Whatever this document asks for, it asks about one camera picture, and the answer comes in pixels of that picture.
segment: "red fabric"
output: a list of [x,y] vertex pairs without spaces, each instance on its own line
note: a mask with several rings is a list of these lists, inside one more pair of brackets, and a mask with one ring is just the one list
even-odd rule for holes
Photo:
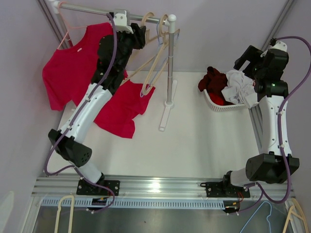
[[[99,41],[112,33],[109,23],[90,25],[75,46],[55,51],[42,71],[53,110],[63,110],[71,100],[75,105],[80,103],[96,70]],[[135,131],[132,119],[145,112],[154,91],[141,98],[141,87],[142,84],[126,82],[103,107],[94,122],[117,136],[132,138]]]
[[207,68],[207,74],[199,82],[198,88],[200,91],[207,90],[210,99],[218,105],[232,105],[225,101],[222,90],[227,86],[228,79],[225,74],[220,73],[213,67]]

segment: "white towel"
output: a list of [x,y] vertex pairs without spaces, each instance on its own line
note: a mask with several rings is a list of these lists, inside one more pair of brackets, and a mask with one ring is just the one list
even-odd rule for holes
[[254,90],[254,81],[252,79],[237,70],[228,71],[226,77],[228,86],[222,90],[226,101],[234,104],[244,103],[248,108],[258,104],[257,93]]

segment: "white wall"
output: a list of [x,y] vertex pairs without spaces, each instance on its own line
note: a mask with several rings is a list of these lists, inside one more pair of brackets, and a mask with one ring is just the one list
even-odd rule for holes
[[15,193],[5,232],[17,233],[60,117],[41,76],[57,42],[35,0],[3,1],[0,32],[0,198]]
[[[297,35],[311,42],[311,1],[299,0],[281,28],[278,37]],[[284,40],[288,46],[290,61],[283,79],[290,90],[304,78],[310,65],[310,53],[298,40]],[[310,176],[311,176],[311,124],[310,124],[310,89],[311,77],[296,92],[288,103],[287,129],[293,157],[300,159],[300,168],[292,176],[297,199],[300,202],[311,227]]]
[[[144,15],[149,11],[153,11],[157,17],[163,14],[176,14],[177,27],[181,29],[181,34],[175,53],[174,70],[206,71],[207,66],[215,66],[219,70],[232,69],[234,61],[250,44],[261,48],[285,0],[70,0],[69,2],[106,10],[127,9],[136,15]],[[75,26],[106,20],[105,16],[68,10],[62,12]],[[135,63],[128,66],[128,70],[134,70],[143,64],[151,52],[152,49],[144,48]]]

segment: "white tabletop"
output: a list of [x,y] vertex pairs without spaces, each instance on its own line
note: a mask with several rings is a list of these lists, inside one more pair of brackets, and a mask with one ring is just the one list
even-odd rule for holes
[[[142,83],[146,74],[140,72],[132,81]],[[164,132],[158,128],[167,93],[166,72],[156,83],[145,114],[134,119],[133,139],[120,138],[92,124],[84,145],[92,148],[91,160],[104,174],[222,178],[259,154],[248,109],[214,112],[197,87],[204,73],[175,72],[173,76],[178,80],[175,106]],[[73,108],[72,102],[67,104],[60,126]],[[48,169],[56,171],[68,164],[54,152]]]

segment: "laundry basket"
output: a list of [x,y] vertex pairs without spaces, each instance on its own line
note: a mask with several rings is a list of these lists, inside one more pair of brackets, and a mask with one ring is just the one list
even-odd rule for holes
[[218,104],[215,104],[209,97],[206,89],[204,89],[204,95],[205,95],[205,99],[207,101],[207,104],[209,105],[209,107],[215,111],[215,112],[225,112],[225,111],[231,111],[231,110],[239,110],[239,109],[243,109],[246,108],[246,105],[241,103],[241,104],[233,104],[233,105],[227,105],[227,106],[221,106]]

